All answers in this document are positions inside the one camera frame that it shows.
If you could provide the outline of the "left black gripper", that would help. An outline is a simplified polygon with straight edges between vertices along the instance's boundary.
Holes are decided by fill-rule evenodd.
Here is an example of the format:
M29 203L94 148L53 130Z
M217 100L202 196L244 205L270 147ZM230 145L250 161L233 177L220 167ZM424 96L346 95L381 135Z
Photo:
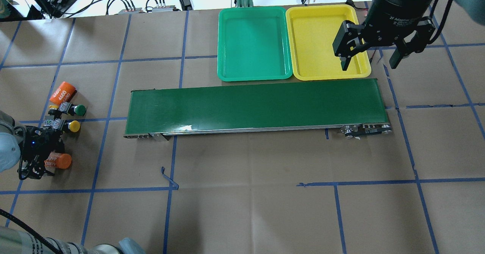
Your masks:
M52 152L63 153L64 142L61 139L63 131L50 127L18 127L17 136L20 138L21 150L19 180L41 179L44 176L55 176L55 173L45 167L45 160Z

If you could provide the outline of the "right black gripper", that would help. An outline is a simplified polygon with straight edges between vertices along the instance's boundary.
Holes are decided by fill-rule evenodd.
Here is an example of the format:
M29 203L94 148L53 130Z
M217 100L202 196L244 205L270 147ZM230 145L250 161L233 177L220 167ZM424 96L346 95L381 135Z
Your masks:
M353 56L369 48L396 44L390 67L396 69L411 53L421 53L436 30L430 17L424 16L432 0L372 0L366 20L355 24L344 20L332 43L334 55L346 71ZM404 38L415 31L409 42Z

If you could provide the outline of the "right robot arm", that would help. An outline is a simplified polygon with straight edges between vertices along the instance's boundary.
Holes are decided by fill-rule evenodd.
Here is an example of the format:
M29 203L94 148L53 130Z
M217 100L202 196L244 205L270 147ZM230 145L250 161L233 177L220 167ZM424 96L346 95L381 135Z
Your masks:
M484 0L448 0L440 25L432 22L438 0L372 0L365 21L342 22L332 44L345 71L353 56L372 47L394 45L390 66L395 69L411 53L421 53L441 34L451 5L457 3L478 24L484 24ZM425 12L433 4L429 16Z

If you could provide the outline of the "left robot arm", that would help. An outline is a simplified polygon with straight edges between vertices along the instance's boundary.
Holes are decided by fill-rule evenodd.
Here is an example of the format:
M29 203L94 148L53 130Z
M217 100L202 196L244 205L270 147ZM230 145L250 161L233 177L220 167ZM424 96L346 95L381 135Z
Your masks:
M44 162L54 152L64 150L63 132L78 131L79 123L71 122L57 127L35 127L16 122L1 112L1 171L17 167L19 179L42 178L52 175ZM143 254L144 249L126 237L118 246L99 244L92 248L44 237L12 213L1 210L1 216L20 227L20 230L1 227L2 254Z

